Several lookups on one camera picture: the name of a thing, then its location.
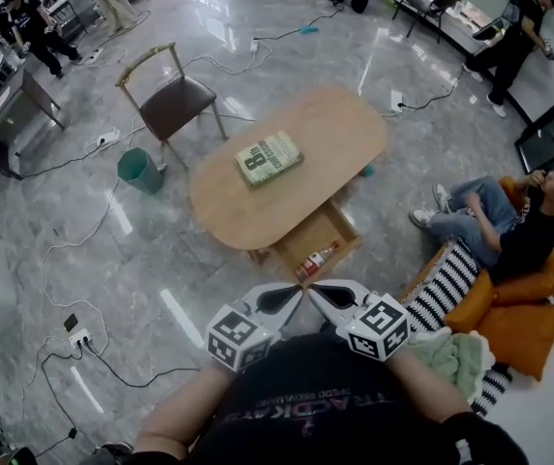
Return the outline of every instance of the teal trash bin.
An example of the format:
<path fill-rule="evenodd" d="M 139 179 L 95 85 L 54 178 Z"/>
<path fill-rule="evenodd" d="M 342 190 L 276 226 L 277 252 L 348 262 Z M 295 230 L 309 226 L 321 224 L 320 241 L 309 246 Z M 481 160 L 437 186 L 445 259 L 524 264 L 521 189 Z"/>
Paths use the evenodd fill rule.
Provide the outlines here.
<path fill-rule="evenodd" d="M 161 173 L 141 148 L 122 155 L 118 161 L 118 177 L 148 195 L 154 195 L 163 186 Z"/>

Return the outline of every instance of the black t-shirt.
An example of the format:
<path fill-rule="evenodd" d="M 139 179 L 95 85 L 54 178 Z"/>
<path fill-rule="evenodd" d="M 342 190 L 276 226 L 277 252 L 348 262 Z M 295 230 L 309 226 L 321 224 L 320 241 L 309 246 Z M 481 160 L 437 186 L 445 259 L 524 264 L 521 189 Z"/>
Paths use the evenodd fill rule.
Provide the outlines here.
<path fill-rule="evenodd" d="M 541 22 L 544 18 L 544 11 L 538 0 L 522 0 L 520 5 L 520 21 L 511 25 L 506 32 L 505 40 L 508 40 L 513 47 L 529 52 L 533 50 L 535 44 L 522 29 L 522 18 L 528 17 L 535 24 L 535 32 L 539 36 Z"/>
<path fill-rule="evenodd" d="M 511 230 L 501 235 L 501 257 L 490 270 L 495 283 L 537 270 L 554 248 L 554 216 L 539 211 L 544 193 L 529 186 L 527 197 Z"/>
<path fill-rule="evenodd" d="M 21 0 L 17 11 L 11 11 L 10 16 L 24 42 L 30 42 L 36 37 L 45 34 L 46 22 L 38 14 L 40 0 Z"/>
<path fill-rule="evenodd" d="M 471 456 L 472 461 L 462 460 Z M 320 333 L 271 348 L 238 377 L 183 463 L 526 464 L 506 432 L 475 414 L 435 423 L 388 369 Z M 173 465 L 141 452 L 125 465 Z"/>

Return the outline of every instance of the black and white striped cushion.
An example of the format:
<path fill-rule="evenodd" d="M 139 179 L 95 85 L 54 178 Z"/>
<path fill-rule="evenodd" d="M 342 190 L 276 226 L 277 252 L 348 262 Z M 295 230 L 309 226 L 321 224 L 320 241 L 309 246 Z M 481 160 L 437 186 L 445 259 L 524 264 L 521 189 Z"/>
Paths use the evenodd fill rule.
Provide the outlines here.
<path fill-rule="evenodd" d="M 445 326 L 445 314 L 456 306 L 477 279 L 477 264 L 461 242 L 450 243 L 427 277 L 409 294 L 404 303 L 411 314 L 414 332 L 438 330 Z M 512 377 L 502 363 L 495 363 L 483 378 L 483 394 L 473 410 L 485 417 L 506 391 Z"/>

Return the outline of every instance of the hand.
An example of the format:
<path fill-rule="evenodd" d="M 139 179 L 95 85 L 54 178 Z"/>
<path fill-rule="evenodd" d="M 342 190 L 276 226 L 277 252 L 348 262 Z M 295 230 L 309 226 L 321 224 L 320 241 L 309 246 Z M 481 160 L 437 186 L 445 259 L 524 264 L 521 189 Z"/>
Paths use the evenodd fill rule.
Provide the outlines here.
<path fill-rule="evenodd" d="M 529 186 L 539 188 L 539 186 L 543 184 L 545 177 L 546 174 L 543 170 L 534 170 L 527 176 L 527 182 L 529 183 Z"/>
<path fill-rule="evenodd" d="M 481 208 L 481 199 L 477 193 L 469 193 L 464 202 L 473 212 Z"/>

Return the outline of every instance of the green towel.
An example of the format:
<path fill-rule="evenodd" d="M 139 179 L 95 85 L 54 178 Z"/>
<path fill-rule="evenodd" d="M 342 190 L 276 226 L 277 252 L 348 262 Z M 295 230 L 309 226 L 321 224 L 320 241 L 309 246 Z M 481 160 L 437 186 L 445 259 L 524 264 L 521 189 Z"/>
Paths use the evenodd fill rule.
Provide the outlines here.
<path fill-rule="evenodd" d="M 450 381 L 467 401 L 481 396 L 483 375 L 494 363 L 485 338 L 476 332 L 452 334 L 443 327 L 417 334 L 409 345 L 419 360 Z"/>

